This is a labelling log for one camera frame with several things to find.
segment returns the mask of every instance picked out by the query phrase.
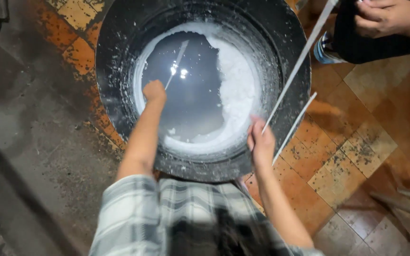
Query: concrete floor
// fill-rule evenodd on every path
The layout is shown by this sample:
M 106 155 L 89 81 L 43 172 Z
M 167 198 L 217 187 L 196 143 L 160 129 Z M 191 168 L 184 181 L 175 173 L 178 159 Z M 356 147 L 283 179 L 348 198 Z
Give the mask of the concrete floor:
M 87 82 L 21 0 L 0 31 L 0 234 L 19 256 L 85 255 L 120 152 L 84 125 Z

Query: tiled floor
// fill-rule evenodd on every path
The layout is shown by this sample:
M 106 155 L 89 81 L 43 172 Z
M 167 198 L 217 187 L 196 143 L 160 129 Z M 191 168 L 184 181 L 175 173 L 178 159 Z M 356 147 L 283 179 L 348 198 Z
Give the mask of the tiled floor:
M 78 80 L 94 81 L 94 48 L 108 6 L 98 0 L 33 2 L 45 39 Z M 410 186 L 410 55 L 362 65 L 312 64 L 317 98 L 274 166 L 292 207 L 327 255 L 402 255 L 410 244 L 369 191 Z M 117 146 L 96 86 L 93 124 Z M 256 179 L 245 176 L 261 207 Z

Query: stirring stick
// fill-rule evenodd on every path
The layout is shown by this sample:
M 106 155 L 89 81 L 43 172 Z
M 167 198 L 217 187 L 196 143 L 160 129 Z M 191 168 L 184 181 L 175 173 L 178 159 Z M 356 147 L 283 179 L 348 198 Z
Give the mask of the stirring stick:
M 295 119 L 295 122 L 293 123 L 288 135 L 286 136 L 286 138 L 284 139 L 284 142 L 281 145 L 281 148 L 279 148 L 278 153 L 276 153 L 275 158 L 273 158 L 273 163 L 271 163 L 271 166 L 273 166 L 276 162 L 276 160 L 278 159 L 279 155 L 282 152 L 282 149 L 286 146 L 288 140 L 290 139 L 293 130 L 295 129 L 295 127 L 297 126 L 297 124 L 299 123 L 300 119 L 302 118 L 303 114 L 305 113 L 306 109 L 308 108 L 308 106 L 311 104 L 312 100 L 314 100 L 314 98 L 316 97 L 317 92 L 315 92 L 311 98 L 308 100 L 308 102 L 306 103 L 306 105 L 303 107 L 302 111 L 300 112 L 300 114 L 298 115 L 297 119 Z
M 181 61 L 181 58 L 183 57 L 183 54 L 185 53 L 186 46 L 188 46 L 188 43 L 189 43 L 189 40 L 186 40 L 183 43 L 181 43 L 181 47 L 179 49 L 178 57 L 177 57 L 176 62 L 175 62 L 177 67 L 179 67 L 179 62 Z M 174 74 L 175 73 L 170 75 L 170 78 L 168 79 L 167 85 L 165 86 L 165 90 L 167 90 L 167 87 L 170 84 L 170 81 L 172 81 L 172 78 L 174 77 Z
M 279 104 L 281 104 L 282 99 L 284 95 L 286 94 L 287 90 L 289 89 L 290 84 L 292 83 L 293 79 L 295 78 L 295 75 L 297 74 L 298 70 L 300 69 L 300 66 L 302 65 L 303 61 L 306 58 L 306 55 L 309 53 L 309 50 L 314 43 L 314 40 L 316 40 L 317 35 L 321 31 L 323 25 L 325 24 L 325 21 L 327 20 L 327 17 L 330 15 L 330 13 L 333 10 L 333 7 L 336 5 L 338 1 L 337 0 L 328 0 L 327 4 L 325 5 L 325 8 L 323 9 L 321 15 L 319 16 L 319 19 L 317 20 L 316 25 L 312 29 L 311 35 L 308 38 L 308 41 L 305 44 L 305 47 L 302 50 L 302 53 L 300 53 L 300 57 L 298 57 L 297 62 L 295 63 L 295 66 L 293 67 L 292 72 L 289 75 L 288 81 L 286 82 L 286 85 L 281 91 L 281 95 L 278 98 L 278 101 L 276 102 L 275 108 L 271 111 L 270 117 L 265 123 L 265 126 L 262 130 L 262 133 L 265 131 L 267 125 L 270 123 L 270 120 L 273 118 L 273 115 L 275 114 L 276 110 L 279 107 Z

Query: black pants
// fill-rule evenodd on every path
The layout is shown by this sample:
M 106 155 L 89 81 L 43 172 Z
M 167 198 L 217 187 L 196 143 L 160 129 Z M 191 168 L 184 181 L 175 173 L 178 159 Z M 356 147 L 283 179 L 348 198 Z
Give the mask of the black pants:
M 390 35 L 381 38 L 362 37 L 355 32 L 356 0 L 342 0 L 335 23 L 333 49 L 354 64 L 410 54 L 410 38 Z

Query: white foam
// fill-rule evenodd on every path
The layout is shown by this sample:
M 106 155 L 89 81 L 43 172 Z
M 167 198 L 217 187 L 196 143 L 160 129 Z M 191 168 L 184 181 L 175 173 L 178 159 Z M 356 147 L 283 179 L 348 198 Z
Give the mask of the white foam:
M 196 32 L 204 35 L 210 45 L 219 49 L 218 70 L 221 72 L 221 87 L 219 96 L 222 102 L 224 125 L 209 134 L 198 135 L 190 143 L 176 140 L 175 136 L 165 136 L 164 144 L 172 149 L 187 154 L 216 153 L 241 142 L 246 136 L 246 129 L 250 123 L 249 114 L 255 106 L 259 106 L 260 84 L 257 73 L 253 71 L 254 61 L 249 54 L 238 50 L 236 46 L 225 40 L 226 33 L 219 25 L 212 23 L 190 22 L 176 26 L 168 32 L 153 39 L 144 49 L 139 63 L 144 63 L 156 44 L 163 38 L 176 32 Z M 136 68 L 140 75 L 134 79 L 135 105 L 141 114 L 145 102 L 141 94 L 141 72 L 143 68 Z

